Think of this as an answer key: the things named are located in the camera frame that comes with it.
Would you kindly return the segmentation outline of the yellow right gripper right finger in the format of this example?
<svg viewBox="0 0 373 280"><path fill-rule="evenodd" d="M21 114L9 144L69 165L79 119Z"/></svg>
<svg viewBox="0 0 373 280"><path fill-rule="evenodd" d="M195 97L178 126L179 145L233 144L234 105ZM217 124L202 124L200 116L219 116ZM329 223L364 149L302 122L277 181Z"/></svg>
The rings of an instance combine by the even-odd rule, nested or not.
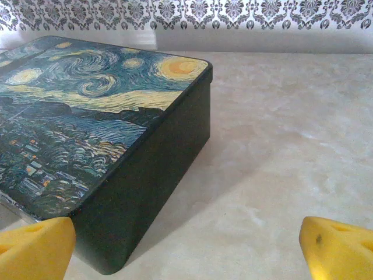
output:
<svg viewBox="0 0 373 280"><path fill-rule="evenodd" d="M307 216L300 247L313 279L372 279L372 230Z"/></svg>

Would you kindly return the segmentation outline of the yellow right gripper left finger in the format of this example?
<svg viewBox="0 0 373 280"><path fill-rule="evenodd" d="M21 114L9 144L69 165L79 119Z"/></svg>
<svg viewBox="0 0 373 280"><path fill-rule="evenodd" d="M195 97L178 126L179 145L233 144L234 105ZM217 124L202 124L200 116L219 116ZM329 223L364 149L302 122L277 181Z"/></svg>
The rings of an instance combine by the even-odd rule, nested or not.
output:
<svg viewBox="0 0 373 280"><path fill-rule="evenodd" d="M76 243L69 217L1 232L1 279L63 279Z"/></svg>

